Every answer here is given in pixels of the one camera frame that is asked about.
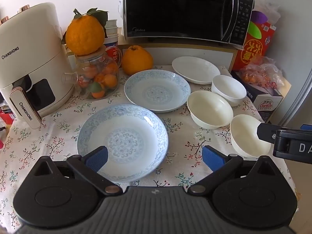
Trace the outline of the red gift box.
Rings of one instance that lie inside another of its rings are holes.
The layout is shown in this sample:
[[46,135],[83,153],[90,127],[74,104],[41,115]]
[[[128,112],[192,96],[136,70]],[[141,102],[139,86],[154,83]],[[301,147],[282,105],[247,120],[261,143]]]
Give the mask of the red gift box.
[[267,16],[254,10],[247,29],[245,44],[242,50],[238,50],[232,70],[239,71],[248,65],[256,54],[264,56],[275,31],[276,27],[268,22]]

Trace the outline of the plain white plate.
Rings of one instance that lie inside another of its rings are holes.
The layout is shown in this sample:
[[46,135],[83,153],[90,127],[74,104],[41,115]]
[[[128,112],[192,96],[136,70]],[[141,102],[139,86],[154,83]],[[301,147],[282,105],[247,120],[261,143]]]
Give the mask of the plain white plate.
[[178,57],[171,65],[173,70],[185,80],[198,85],[210,85],[213,78],[221,74],[214,64],[197,57]]

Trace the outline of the plastic bag of tangerines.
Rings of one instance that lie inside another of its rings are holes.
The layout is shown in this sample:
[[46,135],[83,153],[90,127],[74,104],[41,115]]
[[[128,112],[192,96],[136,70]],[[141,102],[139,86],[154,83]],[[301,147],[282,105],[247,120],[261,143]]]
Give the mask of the plastic bag of tangerines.
[[262,88],[279,89],[285,85],[284,76],[276,66],[276,61],[258,54],[239,70],[239,76],[245,83]]

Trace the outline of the large orange on jar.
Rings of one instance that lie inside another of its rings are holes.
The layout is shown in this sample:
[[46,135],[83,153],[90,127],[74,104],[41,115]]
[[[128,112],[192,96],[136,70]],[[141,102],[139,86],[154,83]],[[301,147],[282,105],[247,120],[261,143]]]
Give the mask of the large orange on jar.
[[65,44],[75,55],[85,56],[97,51],[105,41],[108,12],[89,9],[85,14],[74,9],[74,18],[62,37]]

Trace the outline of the floral tablecloth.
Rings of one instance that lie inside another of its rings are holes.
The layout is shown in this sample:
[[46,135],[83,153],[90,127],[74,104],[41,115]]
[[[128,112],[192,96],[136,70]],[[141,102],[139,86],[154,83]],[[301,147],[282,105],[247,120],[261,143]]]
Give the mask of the floral tablecloth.
[[[24,178],[39,157],[63,161],[77,153],[77,139],[84,122],[97,111],[115,104],[128,103],[124,94],[125,74],[120,74],[118,90],[98,101],[81,99],[73,94],[55,113],[45,116],[39,129],[15,120],[1,149],[1,225],[14,232],[20,224],[13,209],[13,198]],[[161,113],[169,149],[164,161],[150,175],[134,181],[134,186],[183,186],[188,188],[210,169],[203,163],[201,149],[211,145],[223,154],[234,153],[229,126],[208,130],[197,126],[187,106]]]

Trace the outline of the cream bowl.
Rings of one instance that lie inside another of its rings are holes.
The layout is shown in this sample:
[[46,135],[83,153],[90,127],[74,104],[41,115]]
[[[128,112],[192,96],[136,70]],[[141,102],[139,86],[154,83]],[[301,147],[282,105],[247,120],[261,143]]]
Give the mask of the cream bowl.
[[199,127],[209,130],[227,126],[234,117],[230,104],[210,91],[192,92],[188,96],[187,107],[193,121]]
[[247,159],[268,155],[271,144],[258,138],[257,129],[261,124],[256,118],[240,114],[230,123],[231,143],[234,150]]

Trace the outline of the white porcelain bowl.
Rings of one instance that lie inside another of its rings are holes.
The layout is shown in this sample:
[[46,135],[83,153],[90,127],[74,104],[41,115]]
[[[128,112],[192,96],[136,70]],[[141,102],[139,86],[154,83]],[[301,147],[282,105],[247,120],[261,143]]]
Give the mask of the white porcelain bowl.
[[232,107],[238,106],[247,96],[245,87],[227,75],[217,75],[213,78],[212,92],[223,97]]

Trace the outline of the glass jar of tangerines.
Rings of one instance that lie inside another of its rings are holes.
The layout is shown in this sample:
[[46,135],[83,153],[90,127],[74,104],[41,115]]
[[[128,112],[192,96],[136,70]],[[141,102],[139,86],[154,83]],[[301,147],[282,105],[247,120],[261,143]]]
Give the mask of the glass jar of tangerines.
[[115,47],[102,45],[97,51],[84,56],[74,55],[74,71],[61,76],[63,84],[74,85],[82,99],[98,100],[111,95],[118,87],[120,61],[115,61],[107,54]]

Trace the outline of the blue patterned plate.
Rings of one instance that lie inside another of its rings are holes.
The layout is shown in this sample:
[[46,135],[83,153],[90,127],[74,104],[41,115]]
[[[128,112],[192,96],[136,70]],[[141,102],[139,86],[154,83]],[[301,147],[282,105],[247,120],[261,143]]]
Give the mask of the blue patterned plate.
[[191,94],[188,82],[171,71],[152,69],[130,76],[125,85],[127,99],[154,113],[179,109]]
[[77,140],[79,155],[105,146],[108,160],[98,171],[112,182],[139,180],[164,160],[169,137],[160,118],[136,105],[108,106],[83,124]]

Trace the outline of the stacked instant noodle cups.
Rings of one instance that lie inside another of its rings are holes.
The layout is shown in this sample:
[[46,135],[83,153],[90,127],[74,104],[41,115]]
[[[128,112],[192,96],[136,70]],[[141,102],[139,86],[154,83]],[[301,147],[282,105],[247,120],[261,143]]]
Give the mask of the stacked instant noodle cups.
[[118,61],[119,54],[117,49],[118,44],[118,27],[117,20],[108,20],[105,25],[106,37],[104,46],[106,47],[106,53],[112,57],[116,62]]

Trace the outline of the dark cardboard box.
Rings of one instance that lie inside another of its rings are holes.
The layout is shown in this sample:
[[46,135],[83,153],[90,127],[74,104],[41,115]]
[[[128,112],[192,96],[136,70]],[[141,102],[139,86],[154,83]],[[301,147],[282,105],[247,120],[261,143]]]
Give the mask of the dark cardboard box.
[[272,89],[244,83],[238,72],[232,71],[231,75],[245,87],[247,96],[253,102],[256,110],[266,123],[280,106],[291,88],[291,84],[286,79],[283,79],[284,86],[279,89]]

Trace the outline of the white air fryer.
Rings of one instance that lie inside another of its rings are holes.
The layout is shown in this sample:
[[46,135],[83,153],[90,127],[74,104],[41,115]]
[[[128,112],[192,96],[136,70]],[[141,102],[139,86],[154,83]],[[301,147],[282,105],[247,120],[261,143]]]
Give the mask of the white air fryer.
[[42,117],[72,95],[61,78],[72,71],[53,3],[20,8],[1,19],[1,95],[17,119],[38,129]]

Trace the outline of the black microwave oven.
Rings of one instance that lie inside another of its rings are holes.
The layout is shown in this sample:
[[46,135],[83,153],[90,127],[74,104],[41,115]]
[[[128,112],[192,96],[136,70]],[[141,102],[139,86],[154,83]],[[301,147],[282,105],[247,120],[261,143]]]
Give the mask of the black microwave oven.
[[125,37],[177,37],[243,46],[254,0],[123,0]]

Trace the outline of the silver refrigerator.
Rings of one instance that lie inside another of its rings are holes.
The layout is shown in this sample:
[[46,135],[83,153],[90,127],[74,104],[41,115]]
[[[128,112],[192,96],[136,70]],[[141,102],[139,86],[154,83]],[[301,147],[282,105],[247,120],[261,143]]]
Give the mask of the silver refrigerator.
[[284,70],[284,76],[291,88],[280,106],[287,109],[278,122],[279,125],[286,125],[291,121],[311,91],[311,51],[295,56],[290,65],[289,69]]

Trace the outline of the large orange on table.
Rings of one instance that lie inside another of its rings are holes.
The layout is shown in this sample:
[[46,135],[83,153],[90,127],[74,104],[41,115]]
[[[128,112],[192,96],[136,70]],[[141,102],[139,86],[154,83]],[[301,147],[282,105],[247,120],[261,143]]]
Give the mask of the large orange on table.
[[127,75],[153,68],[153,57],[147,50],[138,45],[130,46],[123,54],[122,69]]

